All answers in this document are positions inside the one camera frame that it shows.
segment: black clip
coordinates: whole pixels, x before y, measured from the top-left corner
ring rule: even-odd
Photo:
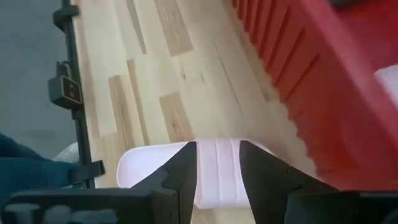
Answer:
[[[73,16],[79,15],[79,8],[77,6],[63,7],[52,14],[52,20],[62,32],[64,31],[63,25],[66,22],[71,21]]]
[[[69,171],[70,184],[78,184],[83,181],[99,177],[105,174],[104,164],[102,161],[95,161],[87,165],[80,166],[77,169]]]

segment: wooden floor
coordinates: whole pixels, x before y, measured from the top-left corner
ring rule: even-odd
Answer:
[[[305,144],[229,0],[72,0],[94,161],[116,186],[128,149],[196,137],[253,139],[314,174]],[[249,209],[195,210],[193,223],[253,223]]]

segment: gray floor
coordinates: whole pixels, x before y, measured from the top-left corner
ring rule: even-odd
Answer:
[[[60,0],[0,0],[0,132],[53,158],[75,142],[70,112],[48,100],[47,80],[65,60],[52,24]]]

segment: red plastic crate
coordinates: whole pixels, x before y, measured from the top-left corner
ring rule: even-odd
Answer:
[[[398,1],[234,0],[318,175],[398,189],[398,111],[375,71],[398,63]]]

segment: dark blue fabric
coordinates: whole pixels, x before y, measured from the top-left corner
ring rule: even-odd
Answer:
[[[20,190],[66,187],[68,171],[77,167],[45,159],[0,133],[0,205]]]

